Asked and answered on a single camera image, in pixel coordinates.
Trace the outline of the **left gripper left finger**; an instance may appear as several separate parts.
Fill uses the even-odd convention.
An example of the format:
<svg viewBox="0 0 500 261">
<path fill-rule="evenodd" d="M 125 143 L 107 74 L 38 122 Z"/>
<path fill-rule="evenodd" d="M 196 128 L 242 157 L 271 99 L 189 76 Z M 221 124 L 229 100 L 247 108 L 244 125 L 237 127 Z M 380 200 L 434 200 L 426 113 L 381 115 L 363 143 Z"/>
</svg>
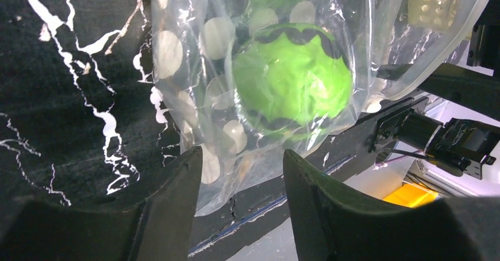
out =
<svg viewBox="0 0 500 261">
<path fill-rule="evenodd" d="M 13 197 L 1 209 L 1 259 L 186 260 L 202 159 L 193 147 L 132 186 L 78 206 Z"/>
</svg>

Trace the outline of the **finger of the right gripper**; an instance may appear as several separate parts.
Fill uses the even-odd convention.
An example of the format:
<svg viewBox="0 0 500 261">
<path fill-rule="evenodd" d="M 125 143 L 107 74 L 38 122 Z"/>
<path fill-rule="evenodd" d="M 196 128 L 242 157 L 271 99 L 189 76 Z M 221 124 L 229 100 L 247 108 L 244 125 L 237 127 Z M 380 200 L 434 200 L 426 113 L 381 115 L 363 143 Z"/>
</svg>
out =
<svg viewBox="0 0 500 261">
<path fill-rule="evenodd" d="M 410 95 L 402 100 L 384 100 L 376 119 L 394 116 L 406 110 L 423 111 L 428 98 L 415 99 L 417 92 L 428 92 L 455 104 L 474 110 L 494 120 L 499 120 L 499 77 L 490 77 L 478 72 L 443 63 Z"/>
</svg>

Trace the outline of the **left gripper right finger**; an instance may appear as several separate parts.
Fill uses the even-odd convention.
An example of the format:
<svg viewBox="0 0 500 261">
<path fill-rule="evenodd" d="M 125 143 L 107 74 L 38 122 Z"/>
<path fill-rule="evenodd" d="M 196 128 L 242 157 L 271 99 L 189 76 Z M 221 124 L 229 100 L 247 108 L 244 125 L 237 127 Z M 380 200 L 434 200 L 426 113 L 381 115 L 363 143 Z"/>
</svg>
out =
<svg viewBox="0 0 500 261">
<path fill-rule="evenodd" d="M 451 197 L 408 208 L 283 156 L 299 260 L 498 260 L 499 199 Z"/>
</svg>

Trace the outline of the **clear zip top bag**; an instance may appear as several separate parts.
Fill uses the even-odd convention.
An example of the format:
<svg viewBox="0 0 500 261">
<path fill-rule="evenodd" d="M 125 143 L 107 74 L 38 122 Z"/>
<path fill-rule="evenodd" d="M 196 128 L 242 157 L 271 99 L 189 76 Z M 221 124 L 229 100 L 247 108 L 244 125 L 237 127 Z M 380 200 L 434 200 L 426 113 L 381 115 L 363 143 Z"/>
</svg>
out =
<svg viewBox="0 0 500 261">
<path fill-rule="evenodd" d="M 154 85 L 203 150 L 195 214 L 415 90 L 489 1 L 152 0 Z"/>
</svg>

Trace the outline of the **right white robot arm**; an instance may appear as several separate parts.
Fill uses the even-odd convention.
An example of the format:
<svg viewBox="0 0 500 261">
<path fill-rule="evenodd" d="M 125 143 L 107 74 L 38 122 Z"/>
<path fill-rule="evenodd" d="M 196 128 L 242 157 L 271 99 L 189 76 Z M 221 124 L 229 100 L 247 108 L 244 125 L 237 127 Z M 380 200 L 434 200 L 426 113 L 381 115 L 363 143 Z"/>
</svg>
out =
<svg viewBox="0 0 500 261">
<path fill-rule="evenodd" d="M 418 87 L 499 120 L 499 70 L 488 76 L 457 65 L 441 64 Z M 497 126 L 460 118 L 442 123 L 407 106 L 377 122 L 371 149 L 382 150 L 392 140 L 417 149 L 416 158 L 456 177 L 467 174 L 478 180 L 499 183 Z"/>
</svg>

